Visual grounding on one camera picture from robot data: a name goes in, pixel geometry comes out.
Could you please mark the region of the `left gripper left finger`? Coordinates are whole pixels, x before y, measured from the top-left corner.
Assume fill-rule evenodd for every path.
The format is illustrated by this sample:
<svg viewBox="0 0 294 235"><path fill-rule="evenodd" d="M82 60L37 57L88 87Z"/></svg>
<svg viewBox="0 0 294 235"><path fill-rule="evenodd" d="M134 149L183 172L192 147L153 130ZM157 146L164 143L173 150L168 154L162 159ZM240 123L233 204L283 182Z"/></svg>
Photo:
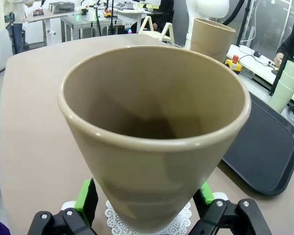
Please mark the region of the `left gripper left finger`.
<svg viewBox="0 0 294 235"><path fill-rule="evenodd" d="M92 228L98 204L93 179L85 180L73 207L53 215L49 211L35 214L29 235L95 235Z"/></svg>

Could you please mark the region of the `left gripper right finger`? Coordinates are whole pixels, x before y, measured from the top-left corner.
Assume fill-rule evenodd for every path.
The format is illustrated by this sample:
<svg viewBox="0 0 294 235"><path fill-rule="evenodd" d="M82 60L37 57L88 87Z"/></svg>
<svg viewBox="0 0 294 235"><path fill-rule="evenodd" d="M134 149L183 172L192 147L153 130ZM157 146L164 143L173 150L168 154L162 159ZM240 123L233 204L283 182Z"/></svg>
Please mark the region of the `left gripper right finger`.
<svg viewBox="0 0 294 235"><path fill-rule="evenodd" d="M257 205L250 199L237 204L214 198L207 183L194 194L193 200L200 220L191 235L216 235L220 229L229 229L234 235L267 235L269 227Z"/></svg>

